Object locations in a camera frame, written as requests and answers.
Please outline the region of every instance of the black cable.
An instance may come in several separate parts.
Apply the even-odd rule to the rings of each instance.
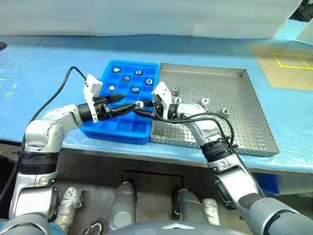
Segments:
[[[227,120],[226,118],[224,118],[223,116],[219,115],[219,114],[216,114],[216,113],[200,113],[200,114],[194,114],[194,115],[191,115],[191,116],[189,116],[189,117],[186,117],[186,118],[183,119],[183,120],[173,121],[173,120],[166,120],[166,119],[162,118],[162,117],[158,114],[157,109],[156,109],[156,106],[153,106],[153,110],[154,110],[154,113],[155,113],[156,117],[157,117],[159,120],[164,121],[164,122],[168,122],[168,123],[187,123],[187,122],[205,121],[205,120],[214,121],[214,122],[217,124],[218,128],[220,129],[221,135],[222,135],[223,137],[225,137],[225,134],[223,133],[223,130],[222,130],[222,128],[221,128],[221,125],[219,124],[219,122],[218,122],[216,119],[214,119],[214,118],[209,118],[209,117],[205,117],[205,118],[194,118],[194,117],[202,116],[202,115],[215,115],[215,116],[221,117],[222,119],[224,119],[224,120],[227,122],[227,124],[228,124],[228,126],[229,126],[229,129],[230,129],[230,132],[231,132],[231,137],[232,137],[232,139],[234,139],[234,129],[233,129],[233,127],[232,127],[230,121]],[[232,148],[232,143],[229,143],[229,141],[228,141],[227,139],[226,139],[226,141],[227,141],[227,143],[228,143],[228,145],[229,145],[229,148],[232,149],[232,150],[235,152],[235,150]],[[244,163],[244,161],[241,159],[241,157],[240,157],[239,155],[237,155],[237,156],[238,156],[238,159],[239,159],[240,163],[241,163],[241,164],[243,165],[243,167],[246,169],[246,171],[248,172],[248,174],[250,175],[250,177],[254,180],[255,185],[256,185],[256,187],[257,187],[258,190],[259,190],[260,195],[261,195],[262,197],[266,197],[265,194],[264,194],[264,192],[263,192],[263,190],[261,189],[261,187],[259,186],[258,182],[255,180],[255,178],[253,177],[253,175],[252,175],[251,172],[249,171],[249,169],[248,169],[248,167],[246,166],[246,164]]]
[[[76,70],[83,78],[84,80],[86,81],[86,76],[75,66],[72,66],[70,67],[68,70],[67,70],[67,73],[63,79],[63,82],[61,83],[60,87],[58,88],[58,90],[56,91],[56,93],[46,102],[43,104],[43,106],[33,115],[33,117],[30,119],[30,121],[28,122],[31,123],[33,120],[35,120],[35,118],[38,116],[38,114],[61,92],[61,90],[63,89],[64,85],[66,84],[67,80],[68,80],[68,77],[69,77],[69,74],[72,70]],[[24,148],[25,148],[25,144],[26,144],[26,139],[25,139],[25,133],[24,133],[24,136],[23,136],[23,140],[22,140],[22,144],[21,144],[21,151],[23,152],[24,151]],[[16,159],[16,162],[14,164],[14,167],[13,167],[13,170],[10,174],[10,177],[8,179],[8,181],[6,182],[1,194],[0,194],[0,202],[2,201],[2,199],[4,198],[6,192],[8,191],[13,179],[16,177],[16,174],[17,174],[17,170],[18,170],[18,167],[20,166],[20,161],[21,161],[21,157],[20,155],[18,156],[18,158]]]
[[[191,115],[189,117],[186,117],[184,118],[183,120],[186,120],[186,119],[191,119],[191,118],[194,118],[194,117],[197,117],[197,116],[202,116],[202,115],[214,115],[214,116],[218,116],[219,118],[223,119],[224,121],[227,122],[227,125],[229,126],[229,130],[230,130],[230,135],[231,135],[231,138],[230,138],[230,144],[233,145],[234,144],[234,139],[235,139],[235,134],[234,134],[234,128],[233,126],[231,125],[230,121],[226,118],[224,118],[222,115],[220,114],[217,114],[217,113],[200,113],[200,114],[194,114],[194,115]]]

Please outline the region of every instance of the blue plastic tray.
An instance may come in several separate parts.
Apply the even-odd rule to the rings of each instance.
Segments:
[[[119,67],[120,73],[114,73],[113,68]],[[135,71],[142,71],[141,75],[135,75]],[[129,83],[124,83],[123,78],[130,77]],[[126,97],[109,106],[114,108],[124,103],[134,103],[137,100],[152,100],[151,91],[158,83],[159,65],[132,61],[111,60],[104,71],[100,95],[125,94]],[[146,85],[146,79],[152,79],[152,85]],[[109,86],[115,85],[114,92],[109,91]],[[132,94],[132,88],[140,88],[139,94]],[[90,138],[123,141],[130,143],[148,143],[152,120],[141,117],[133,112],[94,124],[92,121],[84,123],[80,129]]]

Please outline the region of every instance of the table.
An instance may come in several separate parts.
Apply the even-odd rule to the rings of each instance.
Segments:
[[[313,93],[270,86],[250,44],[312,48],[292,41],[303,23],[288,21],[274,39],[229,40],[170,35],[113,37],[0,36],[0,140],[22,141],[31,116],[62,82],[67,69],[100,77],[112,59],[245,68],[280,153],[266,158],[242,155],[254,171],[313,172]],[[73,72],[63,91],[40,114],[69,103],[84,103],[84,81]],[[87,138],[71,131],[64,149],[105,156],[205,166],[199,149],[148,143],[135,145]]]

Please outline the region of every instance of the stainless steel tray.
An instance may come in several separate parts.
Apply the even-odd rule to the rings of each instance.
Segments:
[[[279,153],[245,69],[161,64],[159,81],[169,88],[179,86],[179,97],[185,103],[200,103],[208,97],[210,111],[218,113],[221,108],[229,108],[238,153],[264,157]],[[220,121],[229,135],[227,124]],[[150,137],[151,142],[197,147],[189,129],[180,124],[154,121]]]

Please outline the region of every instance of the metal nut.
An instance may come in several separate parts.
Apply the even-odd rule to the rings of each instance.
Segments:
[[[136,70],[136,71],[135,71],[135,74],[136,74],[136,75],[142,75],[142,71]]]
[[[152,79],[147,79],[146,80],[146,84],[147,85],[152,85],[153,84],[153,80]]]
[[[139,94],[139,88],[138,87],[133,87],[132,88],[132,93],[133,94]]]
[[[110,92],[114,92],[114,90],[115,90],[115,85],[110,85],[109,86],[109,91]]]
[[[121,72],[121,69],[119,67],[114,67],[113,68],[113,72],[115,73],[120,73]]]
[[[179,103],[182,103],[182,99],[180,97],[175,97],[174,104],[179,104]]]
[[[135,101],[135,105],[138,109],[143,109],[145,107],[144,102],[142,102],[141,100]]]
[[[172,87],[172,94],[174,96],[177,96],[180,94],[180,88],[179,87]]]
[[[210,99],[205,97],[201,99],[201,106],[203,106],[204,108],[207,108],[210,104]]]
[[[123,82],[129,83],[130,79],[131,79],[131,77],[125,76],[125,77],[123,78]]]
[[[224,118],[228,118],[230,115],[230,110],[228,108],[222,108],[220,111],[220,114],[224,117]]]

